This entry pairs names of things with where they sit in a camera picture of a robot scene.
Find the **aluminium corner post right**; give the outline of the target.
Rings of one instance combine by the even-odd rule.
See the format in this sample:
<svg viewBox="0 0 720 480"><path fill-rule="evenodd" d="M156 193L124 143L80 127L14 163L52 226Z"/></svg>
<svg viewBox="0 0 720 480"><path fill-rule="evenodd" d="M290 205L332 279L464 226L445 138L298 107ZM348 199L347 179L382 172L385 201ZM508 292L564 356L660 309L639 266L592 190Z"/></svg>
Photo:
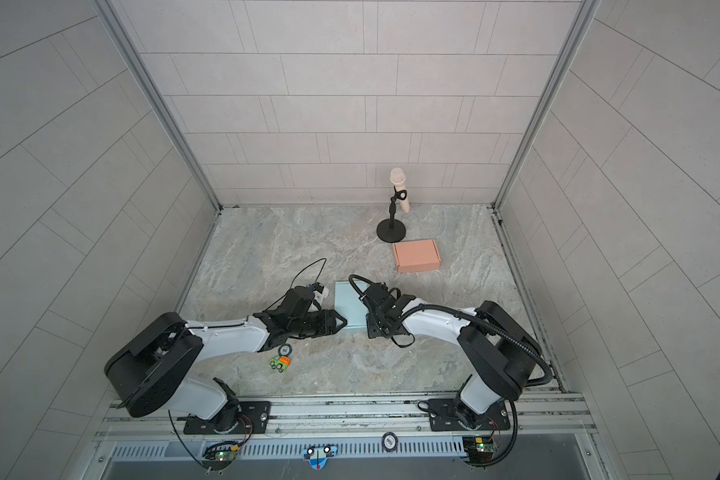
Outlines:
<svg viewBox="0 0 720 480"><path fill-rule="evenodd" d="M527 158L533 142L543 125L546 115L550 111L554 99L562 86L566 74L570 70L576 53L582 43L586 32L592 23L600 2L598 0L584 0L581 2L573 23L556 57L553 68L544 85L542 93L533 111L528 126L523 133L518 150L513 158L503 181L496 200L493 203L494 212L499 215L507 202L513 184L519 176L521 167Z"/></svg>

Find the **small colourful toy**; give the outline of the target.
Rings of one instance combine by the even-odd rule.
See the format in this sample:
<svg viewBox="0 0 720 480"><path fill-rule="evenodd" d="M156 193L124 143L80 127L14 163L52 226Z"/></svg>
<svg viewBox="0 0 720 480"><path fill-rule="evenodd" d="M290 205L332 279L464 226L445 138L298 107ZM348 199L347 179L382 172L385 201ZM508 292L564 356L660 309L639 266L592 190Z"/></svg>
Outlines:
<svg viewBox="0 0 720 480"><path fill-rule="evenodd" d="M288 356L279 355L274 357L269 362L270 367L279 373L284 373L291 364L291 358Z"/></svg>

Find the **round black white badge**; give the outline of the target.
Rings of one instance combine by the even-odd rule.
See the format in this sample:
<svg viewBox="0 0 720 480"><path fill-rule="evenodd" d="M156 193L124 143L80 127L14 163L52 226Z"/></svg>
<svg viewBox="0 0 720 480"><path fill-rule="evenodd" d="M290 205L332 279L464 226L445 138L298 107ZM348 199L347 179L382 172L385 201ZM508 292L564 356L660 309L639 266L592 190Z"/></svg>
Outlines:
<svg viewBox="0 0 720 480"><path fill-rule="evenodd" d="M395 433L386 432L382 436L381 447L384 452L387 452L387 453L396 452L398 449L398 445L399 445L399 440Z"/></svg>

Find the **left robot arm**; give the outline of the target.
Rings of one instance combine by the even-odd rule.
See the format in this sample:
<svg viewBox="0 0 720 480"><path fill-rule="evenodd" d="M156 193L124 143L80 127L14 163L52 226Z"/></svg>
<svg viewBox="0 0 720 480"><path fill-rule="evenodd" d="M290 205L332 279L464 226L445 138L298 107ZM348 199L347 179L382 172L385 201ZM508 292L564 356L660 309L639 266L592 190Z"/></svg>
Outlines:
<svg viewBox="0 0 720 480"><path fill-rule="evenodd" d="M190 374L203 360L266 352L289 340L331 336L348 321L320 301L320 285L289 289L279 305L240 320L203 323L176 312L160 315L104 366L104 375L134 418L167 408L212 420L236 406L231 388Z"/></svg>

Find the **aluminium corner post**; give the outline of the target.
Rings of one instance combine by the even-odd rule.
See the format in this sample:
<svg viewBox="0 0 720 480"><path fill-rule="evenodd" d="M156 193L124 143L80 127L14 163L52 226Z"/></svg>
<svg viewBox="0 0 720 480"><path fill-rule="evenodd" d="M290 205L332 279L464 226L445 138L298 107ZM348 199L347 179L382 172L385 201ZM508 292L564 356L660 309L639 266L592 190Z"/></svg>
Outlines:
<svg viewBox="0 0 720 480"><path fill-rule="evenodd" d="M176 148L179 155L198 180L202 190L205 192L217 214L220 214L223 210L223 206L219 202L207 176L202 171L196 156L186 141L186 138L180 131L176 119L172 115L170 109L168 108L168 104L149 74L145 63L135 48L134 43L129 38L122 22L118 18L112 2L106 0L92 0L92 5L101 19L105 30L110 35L114 45L131 71L135 82L145 95L159 123L171 140L173 146Z"/></svg>
<svg viewBox="0 0 720 480"><path fill-rule="evenodd" d="M586 32L592 23L600 2L598 0L584 0L581 2L573 23L556 57L553 68L544 85L542 93L533 111L528 126L523 133L518 150L513 158L503 181L496 200L493 203L494 212L499 215L507 202L513 184L519 176L521 167L527 158L533 142L543 125L546 115L550 111L554 99L562 86L566 74L570 70L576 53L582 43Z"/></svg>

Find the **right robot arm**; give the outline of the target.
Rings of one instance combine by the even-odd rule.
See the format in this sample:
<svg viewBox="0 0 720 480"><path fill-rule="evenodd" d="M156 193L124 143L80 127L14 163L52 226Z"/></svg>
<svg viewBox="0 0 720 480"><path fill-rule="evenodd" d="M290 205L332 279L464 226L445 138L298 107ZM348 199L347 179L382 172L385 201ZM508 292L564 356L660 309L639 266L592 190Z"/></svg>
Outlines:
<svg viewBox="0 0 720 480"><path fill-rule="evenodd" d="M427 336L462 349L474 370L456 397L463 422L484 415L501 400L518 400L527 386L552 380L539 344L497 303L456 309L402 294L384 283L360 289L356 279L352 276L350 285L377 335L392 341L398 336Z"/></svg>

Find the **aluminium corner post left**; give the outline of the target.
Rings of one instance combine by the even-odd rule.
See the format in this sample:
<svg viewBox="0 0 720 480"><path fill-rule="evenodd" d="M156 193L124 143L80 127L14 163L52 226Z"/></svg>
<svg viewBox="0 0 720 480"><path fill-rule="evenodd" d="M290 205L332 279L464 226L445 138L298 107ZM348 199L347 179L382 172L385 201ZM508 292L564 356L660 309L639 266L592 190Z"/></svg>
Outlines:
<svg viewBox="0 0 720 480"><path fill-rule="evenodd" d="M145 95L159 123L171 140L173 146L176 148L179 155L198 180L202 190L205 192L217 214L220 214L223 210L223 206L219 202L207 176L202 171L196 156L186 141L186 138L180 131L176 119L172 115L170 109L168 108L168 104L149 74L145 63L135 48L134 43L129 38L122 22L118 18L112 2L106 0L92 0L92 5L101 19L105 30L110 35L114 45L131 71L135 82Z"/></svg>

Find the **light blue cardboard box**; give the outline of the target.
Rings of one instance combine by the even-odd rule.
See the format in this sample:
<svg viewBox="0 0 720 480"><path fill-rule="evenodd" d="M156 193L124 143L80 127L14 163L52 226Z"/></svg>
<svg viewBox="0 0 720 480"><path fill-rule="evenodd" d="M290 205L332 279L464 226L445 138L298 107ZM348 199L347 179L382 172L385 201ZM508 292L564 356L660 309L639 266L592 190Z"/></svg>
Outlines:
<svg viewBox="0 0 720 480"><path fill-rule="evenodd" d="M345 330L366 330L368 310L348 281L335 283L334 310L347 320Z"/></svg>

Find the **pink paper box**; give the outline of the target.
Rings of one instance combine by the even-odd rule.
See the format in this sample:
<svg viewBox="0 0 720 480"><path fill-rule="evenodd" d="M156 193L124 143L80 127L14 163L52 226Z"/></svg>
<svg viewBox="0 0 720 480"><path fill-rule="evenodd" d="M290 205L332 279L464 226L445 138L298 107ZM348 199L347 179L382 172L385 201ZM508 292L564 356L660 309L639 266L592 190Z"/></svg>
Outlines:
<svg viewBox="0 0 720 480"><path fill-rule="evenodd" d="M393 245L398 273L436 271L442 260L433 239L398 242Z"/></svg>

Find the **blue sticker marker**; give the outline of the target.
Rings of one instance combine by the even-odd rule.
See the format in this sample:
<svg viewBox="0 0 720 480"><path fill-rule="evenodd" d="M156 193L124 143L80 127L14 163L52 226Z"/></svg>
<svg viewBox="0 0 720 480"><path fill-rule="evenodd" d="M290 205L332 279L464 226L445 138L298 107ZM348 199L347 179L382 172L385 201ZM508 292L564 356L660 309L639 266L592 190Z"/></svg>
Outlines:
<svg viewBox="0 0 720 480"><path fill-rule="evenodd" d="M302 458L315 470L323 470L329 459L336 456L335 445L309 446L302 452Z"/></svg>

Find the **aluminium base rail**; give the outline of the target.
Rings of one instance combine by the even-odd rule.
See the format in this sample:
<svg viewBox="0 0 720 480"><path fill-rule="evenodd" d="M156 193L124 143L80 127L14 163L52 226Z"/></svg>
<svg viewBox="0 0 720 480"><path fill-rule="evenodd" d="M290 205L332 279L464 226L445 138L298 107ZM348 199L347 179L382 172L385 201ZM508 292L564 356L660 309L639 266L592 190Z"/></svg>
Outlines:
<svg viewBox="0 0 720 480"><path fill-rule="evenodd" d="M303 459L309 446L335 445L338 459L445 457L466 459L464 436L491 437L495 454L519 450L521 436L570 436L589 446L597 428L580 394L536 389L514 403L492 406L474 430L461 426L445 395L339 395L247 398L233 429L216 433L202 420L165 409L134 419L110 408L93 435L105 459L202 460L208 446L237 441L239 460ZM396 452L384 452L393 432Z"/></svg>

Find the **beige microphone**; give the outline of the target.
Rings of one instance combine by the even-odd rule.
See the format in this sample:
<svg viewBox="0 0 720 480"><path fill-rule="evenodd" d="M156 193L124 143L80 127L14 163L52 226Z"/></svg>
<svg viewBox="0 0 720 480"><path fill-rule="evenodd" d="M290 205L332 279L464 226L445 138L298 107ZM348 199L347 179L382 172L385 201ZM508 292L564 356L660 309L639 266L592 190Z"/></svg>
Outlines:
<svg viewBox="0 0 720 480"><path fill-rule="evenodd" d="M395 167L390 172L390 181L394 188L395 198L404 213L410 212L410 201L408 200L408 191L406 187L406 174L399 168Z"/></svg>

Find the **right green circuit board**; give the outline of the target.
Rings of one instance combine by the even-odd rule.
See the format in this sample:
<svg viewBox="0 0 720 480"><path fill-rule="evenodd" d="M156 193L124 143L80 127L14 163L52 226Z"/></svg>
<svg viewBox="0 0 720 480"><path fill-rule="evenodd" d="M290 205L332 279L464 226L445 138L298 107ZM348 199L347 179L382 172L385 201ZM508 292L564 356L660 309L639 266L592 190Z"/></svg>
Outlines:
<svg viewBox="0 0 720 480"><path fill-rule="evenodd" d="M462 438L465 462L470 465L485 465L492 462L497 444L491 437L464 436Z"/></svg>

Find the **green circuit board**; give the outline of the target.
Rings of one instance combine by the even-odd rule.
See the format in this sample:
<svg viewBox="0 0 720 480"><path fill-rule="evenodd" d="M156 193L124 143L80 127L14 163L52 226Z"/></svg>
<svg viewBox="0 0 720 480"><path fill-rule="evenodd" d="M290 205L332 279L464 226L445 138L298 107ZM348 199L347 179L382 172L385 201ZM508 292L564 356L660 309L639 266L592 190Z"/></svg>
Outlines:
<svg viewBox="0 0 720 480"><path fill-rule="evenodd" d="M224 441L208 446L203 452L203 463L212 471L221 471L237 458L241 444L237 441Z"/></svg>
<svg viewBox="0 0 720 480"><path fill-rule="evenodd" d="M491 437L464 436L462 438L465 462L470 465L485 465L492 462L497 444Z"/></svg>

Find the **left green circuit board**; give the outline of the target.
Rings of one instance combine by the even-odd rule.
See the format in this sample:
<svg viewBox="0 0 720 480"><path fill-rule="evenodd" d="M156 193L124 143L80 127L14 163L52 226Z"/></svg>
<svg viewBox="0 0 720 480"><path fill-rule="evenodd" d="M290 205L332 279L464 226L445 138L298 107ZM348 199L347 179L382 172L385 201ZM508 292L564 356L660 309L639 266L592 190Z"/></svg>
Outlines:
<svg viewBox="0 0 720 480"><path fill-rule="evenodd" d="M203 463L212 471L221 471L237 458L241 444L237 441L224 441L208 446L203 452Z"/></svg>

